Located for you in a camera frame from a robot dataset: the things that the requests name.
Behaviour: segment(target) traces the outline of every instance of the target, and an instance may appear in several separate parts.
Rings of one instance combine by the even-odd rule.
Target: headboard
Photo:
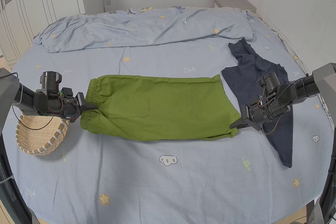
[[[309,74],[336,62],[336,0],[261,0],[257,14]]]

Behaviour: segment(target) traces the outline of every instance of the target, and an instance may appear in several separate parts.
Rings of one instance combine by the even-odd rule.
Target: folded green pants
[[[94,134],[149,141],[214,140],[238,132],[229,126],[240,114],[227,98],[220,75],[104,75],[90,81],[85,100],[98,105],[81,118],[81,127]]]

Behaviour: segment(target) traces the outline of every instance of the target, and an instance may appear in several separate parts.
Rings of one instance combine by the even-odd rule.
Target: wicker basket
[[[50,121],[50,117],[25,116],[21,114],[20,121],[29,128],[38,129]],[[69,121],[54,117],[43,129],[31,130],[17,123],[15,138],[19,148],[31,155],[47,155],[54,151],[63,141]]]

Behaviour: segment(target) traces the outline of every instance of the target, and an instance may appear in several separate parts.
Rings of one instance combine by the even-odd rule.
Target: patch pocket
[[[149,99],[128,95],[112,95],[108,113],[110,118],[146,117],[149,115]]]

